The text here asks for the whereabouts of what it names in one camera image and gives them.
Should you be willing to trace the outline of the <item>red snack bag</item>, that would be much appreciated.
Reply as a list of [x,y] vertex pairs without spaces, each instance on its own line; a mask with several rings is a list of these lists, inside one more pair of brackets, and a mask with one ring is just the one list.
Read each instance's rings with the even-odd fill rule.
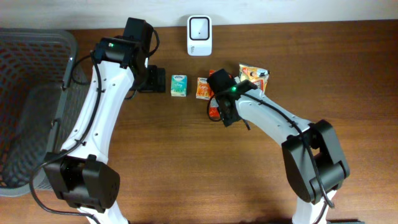
[[[209,77],[215,72],[215,70],[209,70]],[[213,96],[214,93],[213,91],[210,89],[210,96]],[[218,104],[217,101],[214,98],[212,98],[211,102],[210,102],[210,108],[209,108],[209,115],[211,119],[220,119],[220,114],[218,111]]]

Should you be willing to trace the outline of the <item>green tissue pack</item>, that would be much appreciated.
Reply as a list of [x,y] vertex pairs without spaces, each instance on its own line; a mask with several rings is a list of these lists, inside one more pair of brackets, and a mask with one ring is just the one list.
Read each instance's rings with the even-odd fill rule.
[[187,76],[172,75],[170,94],[177,97],[186,97],[187,95]]

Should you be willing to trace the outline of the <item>orange tissue pack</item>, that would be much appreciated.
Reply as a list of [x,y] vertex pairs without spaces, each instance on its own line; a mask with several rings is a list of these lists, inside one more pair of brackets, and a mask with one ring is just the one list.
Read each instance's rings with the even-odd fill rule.
[[209,100],[212,96],[212,90],[207,83],[206,78],[199,77],[197,79],[196,99]]

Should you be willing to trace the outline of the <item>cream snack bag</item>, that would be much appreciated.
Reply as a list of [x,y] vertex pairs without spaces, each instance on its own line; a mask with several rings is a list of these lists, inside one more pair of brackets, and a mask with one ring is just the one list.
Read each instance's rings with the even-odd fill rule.
[[241,81],[249,80],[257,85],[263,92],[266,91],[267,81],[269,78],[269,71],[264,68],[259,68],[244,63],[239,64],[239,79]]

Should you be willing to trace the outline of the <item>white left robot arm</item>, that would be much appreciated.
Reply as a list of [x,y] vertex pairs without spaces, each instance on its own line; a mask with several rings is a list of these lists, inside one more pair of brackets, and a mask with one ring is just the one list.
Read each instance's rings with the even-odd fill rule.
[[103,37],[91,51],[90,87],[71,134],[60,152],[48,152],[38,166],[56,197],[90,223],[128,223],[116,198],[120,175],[108,163],[111,135],[122,103],[133,93],[165,92],[165,70],[149,65],[157,31],[128,18],[122,35]]

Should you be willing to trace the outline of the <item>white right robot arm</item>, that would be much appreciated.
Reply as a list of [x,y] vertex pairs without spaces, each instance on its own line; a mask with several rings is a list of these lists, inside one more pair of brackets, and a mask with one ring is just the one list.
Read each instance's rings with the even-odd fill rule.
[[326,223],[331,201],[350,169],[333,126],[313,123],[283,109],[249,80],[221,69],[207,78],[225,126],[243,120],[264,131],[282,149],[285,173],[297,196],[292,223]]

